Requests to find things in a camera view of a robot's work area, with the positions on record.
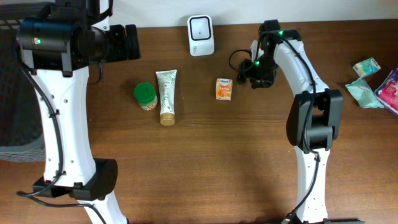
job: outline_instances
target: white tube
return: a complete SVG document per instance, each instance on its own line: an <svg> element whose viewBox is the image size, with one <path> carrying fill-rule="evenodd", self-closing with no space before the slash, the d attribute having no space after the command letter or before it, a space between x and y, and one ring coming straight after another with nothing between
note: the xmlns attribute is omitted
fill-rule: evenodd
<svg viewBox="0 0 398 224"><path fill-rule="evenodd" d="M164 126L173 125L174 120L174 87L176 70L156 72L160 93L160 123Z"/></svg>

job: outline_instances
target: jar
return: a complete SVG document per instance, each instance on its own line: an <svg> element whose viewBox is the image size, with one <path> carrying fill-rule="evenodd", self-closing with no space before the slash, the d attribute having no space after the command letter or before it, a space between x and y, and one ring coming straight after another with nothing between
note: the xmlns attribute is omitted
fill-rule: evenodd
<svg viewBox="0 0 398 224"><path fill-rule="evenodd" d="M134 96L138 105L144 110L152 110L157 105L157 96L154 87L149 83L141 83L134 89Z"/></svg>

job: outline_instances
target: brown table surface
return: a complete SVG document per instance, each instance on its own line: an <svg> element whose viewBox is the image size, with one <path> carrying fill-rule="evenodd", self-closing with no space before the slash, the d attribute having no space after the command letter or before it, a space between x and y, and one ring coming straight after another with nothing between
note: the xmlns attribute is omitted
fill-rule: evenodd
<svg viewBox="0 0 398 224"><path fill-rule="evenodd" d="M235 80L233 50L258 38L258 24L215 26L215 53L192 57L187 28L139 29L142 59L104 66L104 79L87 92L94 157L119 164L115 192L132 223L239 223L282 218L297 196L297 160L285 132L293 96L279 70L276 84L233 87L232 101L215 100L217 78ZM374 57L379 85L398 67L398 21L283 23L299 28L322 80L345 98L339 138L326 174L330 218L398 222L398 118L361 109L344 84L357 79L352 63ZM247 57L238 54L233 64ZM176 123L159 123L160 107L140 109L134 87L153 84L155 72L178 70ZM91 68L90 81L98 70ZM15 195L43 173L44 163L0 162L1 223L90 223L82 208L45 208ZM72 203L62 197L51 202Z"/></svg>

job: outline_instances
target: gold cap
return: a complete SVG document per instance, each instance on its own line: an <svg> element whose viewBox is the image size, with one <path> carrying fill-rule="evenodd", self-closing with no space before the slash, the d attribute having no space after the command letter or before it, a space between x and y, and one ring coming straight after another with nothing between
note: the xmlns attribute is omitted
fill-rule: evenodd
<svg viewBox="0 0 398 224"><path fill-rule="evenodd" d="M162 113L160 115L160 123L164 126L170 126L175 123L174 114L173 113Z"/></svg>

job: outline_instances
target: small orange package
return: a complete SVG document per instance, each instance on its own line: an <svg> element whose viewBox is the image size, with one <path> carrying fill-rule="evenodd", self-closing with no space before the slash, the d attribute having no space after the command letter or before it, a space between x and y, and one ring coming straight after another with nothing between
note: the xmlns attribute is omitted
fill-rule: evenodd
<svg viewBox="0 0 398 224"><path fill-rule="evenodd" d="M216 83L216 99L231 100L232 80L227 78L217 78Z"/></svg>

